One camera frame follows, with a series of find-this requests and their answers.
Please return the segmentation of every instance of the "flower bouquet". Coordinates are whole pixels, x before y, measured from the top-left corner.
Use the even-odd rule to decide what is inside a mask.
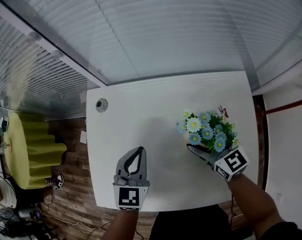
[[[201,146],[207,153],[221,153],[224,150],[234,150],[238,147],[235,124],[228,122],[225,108],[202,112],[196,115],[188,109],[184,111],[184,120],[177,123],[177,130],[184,134],[189,144]]]

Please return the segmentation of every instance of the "blue flower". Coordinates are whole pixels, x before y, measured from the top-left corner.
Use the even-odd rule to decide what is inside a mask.
[[[207,125],[211,120],[211,115],[208,112],[200,113],[199,119],[201,120],[203,125]]]
[[[224,150],[226,145],[225,140],[222,137],[219,137],[216,139],[215,144],[214,144],[214,149],[220,153]]]
[[[176,124],[176,128],[178,130],[179,133],[184,134],[186,133],[186,125],[185,122],[178,122]]]
[[[201,129],[202,123],[197,117],[187,120],[186,127],[190,133],[196,133]]]
[[[204,130],[206,127],[210,127],[209,124],[202,124],[201,129]]]
[[[216,139],[218,139],[218,138],[223,138],[224,140],[227,140],[226,134],[223,133],[222,131],[219,132],[218,134],[216,134],[215,138],[216,138]]]
[[[214,134],[219,134],[223,132],[223,127],[220,124],[217,124],[214,128]]]
[[[210,140],[213,137],[213,129],[207,126],[202,130],[203,139]]]
[[[218,113],[217,113],[216,110],[210,110],[210,111],[209,111],[209,114],[210,114],[211,116],[218,116]]]
[[[189,135],[189,141],[192,145],[198,145],[201,143],[202,137],[198,133],[191,133]]]

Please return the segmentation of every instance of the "dark clothing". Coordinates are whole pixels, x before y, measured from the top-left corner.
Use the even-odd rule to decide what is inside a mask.
[[[43,189],[21,189],[12,177],[8,177],[16,196],[16,208],[24,208],[29,205],[44,201]]]
[[[232,231],[227,214],[218,206],[160,212],[155,219],[150,240],[223,239],[239,240],[243,232]],[[261,240],[302,240],[302,231],[295,223],[281,222],[269,228]]]
[[[160,212],[150,240],[167,239],[232,240],[234,237],[227,214],[216,204],[198,209]]]
[[[298,239],[302,240],[302,231],[293,222],[281,222],[269,228],[261,240]]]

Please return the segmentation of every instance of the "white table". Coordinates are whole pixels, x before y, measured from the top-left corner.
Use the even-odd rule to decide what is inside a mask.
[[[96,110],[107,99],[105,112]],[[253,99],[244,71],[163,77],[92,89],[87,92],[87,141],[96,204],[116,208],[113,176],[118,160],[143,146],[151,182],[143,211],[175,211],[231,199],[222,177],[186,148],[176,131],[184,109],[196,113],[227,108],[237,124],[240,145],[250,164],[245,175],[257,182],[258,134]]]

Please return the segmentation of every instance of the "artificial flower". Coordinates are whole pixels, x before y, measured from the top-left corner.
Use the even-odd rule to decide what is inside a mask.
[[[215,138],[216,138],[216,139],[218,139],[218,138],[223,138],[224,140],[227,140],[226,134],[223,133],[222,131],[219,132],[218,134],[216,134]]]
[[[238,138],[234,138],[233,139],[233,146],[234,147],[238,147],[238,145],[239,145],[239,139]]]
[[[201,129],[204,130],[206,127],[210,127],[208,124],[202,124]]]
[[[235,123],[232,124],[232,132],[237,134],[237,128],[235,126]]]
[[[235,138],[236,136],[237,136],[237,132],[230,132],[230,135],[233,137],[233,138]]]
[[[214,144],[214,149],[220,153],[224,150],[225,148],[225,145],[226,145],[226,141],[222,138],[222,137],[219,137],[216,139],[215,141],[215,144]]]
[[[179,133],[184,134],[186,133],[186,125],[185,122],[178,122],[176,124],[176,128],[178,130]]]
[[[207,125],[211,120],[211,115],[208,112],[200,113],[199,119],[203,125]]]
[[[202,130],[202,136],[205,140],[210,140],[213,137],[213,129],[207,126],[204,130]]]
[[[210,110],[210,111],[209,111],[209,114],[210,114],[211,116],[218,116],[218,113],[217,113],[216,110]]]
[[[223,132],[223,127],[221,124],[217,124],[214,128],[214,134],[219,134],[219,133],[222,133]]]
[[[184,119],[187,119],[191,116],[192,112],[189,109],[184,110]]]
[[[190,133],[195,133],[200,130],[202,126],[201,121],[197,117],[193,117],[187,120],[186,127]]]
[[[198,145],[201,143],[202,137],[198,133],[191,133],[189,135],[189,141],[191,145]]]

